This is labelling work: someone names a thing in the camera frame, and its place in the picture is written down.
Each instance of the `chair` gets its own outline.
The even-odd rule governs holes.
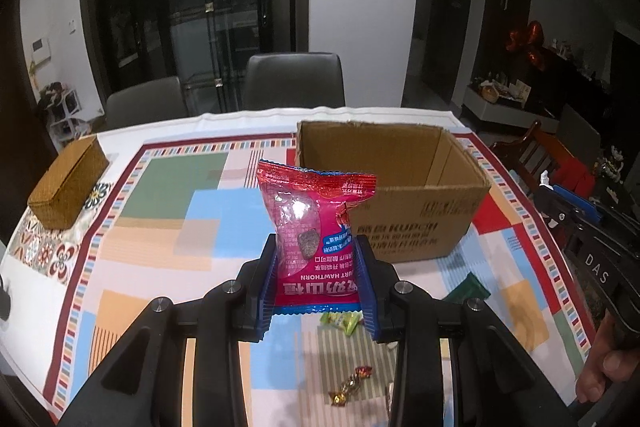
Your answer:
[[[600,133],[568,104],[562,108],[556,138],[578,160],[593,168],[600,156]]]
[[[249,59],[242,104],[273,107],[344,106],[340,58],[332,53],[269,53]]]
[[[177,76],[158,78],[113,93],[107,99],[110,130],[189,116]]]
[[[540,185],[543,171],[551,174],[574,157],[558,138],[540,130],[536,120],[522,138],[513,142],[495,142],[489,147],[507,170],[513,170],[533,192]]]

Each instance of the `yogurt hawthorn snack bag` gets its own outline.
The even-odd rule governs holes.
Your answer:
[[[276,228],[276,306],[357,303],[347,210],[373,196],[376,177],[260,160],[257,178]]]

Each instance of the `red cloth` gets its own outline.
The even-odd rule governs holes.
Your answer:
[[[580,196],[588,199],[596,184],[587,167],[577,158],[567,160],[550,179],[551,185],[560,185]]]

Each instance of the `small cardboard box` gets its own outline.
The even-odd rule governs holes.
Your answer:
[[[71,142],[33,189],[29,207],[46,229],[69,229],[107,165],[97,137]]]
[[[297,162],[378,177],[376,195],[350,210],[351,230],[390,263],[448,255],[491,187],[449,131],[427,125],[302,121]]]

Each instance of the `wooden chair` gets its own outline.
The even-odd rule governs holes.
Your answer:
[[[540,185],[540,174],[549,177],[573,155],[558,138],[540,130],[536,120],[522,138],[513,142],[495,142],[489,147],[507,170],[513,170],[532,193]]]

